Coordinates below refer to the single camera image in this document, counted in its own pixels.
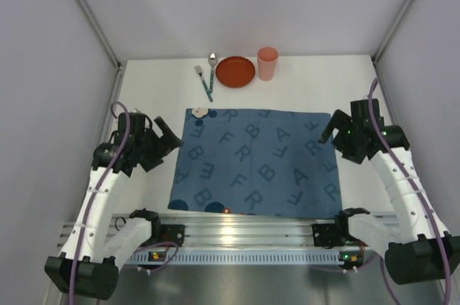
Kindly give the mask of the blue lettered cloth placemat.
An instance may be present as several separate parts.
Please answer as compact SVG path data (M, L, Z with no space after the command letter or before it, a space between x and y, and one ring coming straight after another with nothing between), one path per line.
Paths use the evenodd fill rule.
M331 219L342 208L327 113L187 109L169 208Z

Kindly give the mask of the fork with teal handle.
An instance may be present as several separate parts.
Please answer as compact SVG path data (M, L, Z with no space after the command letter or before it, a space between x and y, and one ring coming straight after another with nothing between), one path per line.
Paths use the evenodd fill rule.
M202 67L200 67L199 65L195 65L194 66L194 69L195 69L195 72L198 74L200 80L201 80L201 83L202 83L202 86L206 92L206 95L208 97L208 100L210 102L213 102L213 98L212 98L212 95L211 95L211 91L205 81L205 78L203 77L203 70L202 70Z

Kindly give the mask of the spoon with teal handle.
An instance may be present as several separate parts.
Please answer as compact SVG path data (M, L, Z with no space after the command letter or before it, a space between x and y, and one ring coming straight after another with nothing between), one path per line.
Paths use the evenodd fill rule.
M209 80L209 91L212 93L213 92L213 84L214 84L214 76L215 76L215 69L218 64L218 57L217 54L211 53L208 57L208 64L211 67L211 72L210 72L210 80Z

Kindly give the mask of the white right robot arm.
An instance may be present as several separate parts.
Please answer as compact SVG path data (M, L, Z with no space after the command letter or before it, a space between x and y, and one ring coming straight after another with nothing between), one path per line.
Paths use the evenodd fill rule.
M332 114L318 141L331 142L353 163L370 161L394 209L397 229L364 208L348 208L335 217L338 233L374 250L398 285L447 279L459 266L459 237L433 210L403 129L385 124L376 99L353 101L350 107L350 114Z

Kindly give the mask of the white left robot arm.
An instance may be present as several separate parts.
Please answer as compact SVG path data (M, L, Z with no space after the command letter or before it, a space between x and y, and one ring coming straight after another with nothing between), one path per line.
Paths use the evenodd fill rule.
M150 119L139 112L120 114L109 141L93 152L88 188L78 217L59 255L45 262L45 272L72 304L76 296L109 299L119 272L130 257L146 247L162 247L160 215L135 209L126 224L108 238L121 192L132 171L145 172L162 164L183 141L162 117Z

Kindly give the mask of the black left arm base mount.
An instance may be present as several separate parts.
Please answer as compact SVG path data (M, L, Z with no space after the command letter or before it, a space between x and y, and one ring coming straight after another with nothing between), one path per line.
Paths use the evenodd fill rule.
M161 224L157 235L157 242L174 242L179 247L183 246L185 239L185 226L182 224Z

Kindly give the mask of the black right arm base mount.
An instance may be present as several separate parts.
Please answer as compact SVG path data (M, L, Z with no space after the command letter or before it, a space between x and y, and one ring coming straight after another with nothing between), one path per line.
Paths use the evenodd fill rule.
M343 237L335 224L313 224L311 228L315 247L332 249L344 245Z

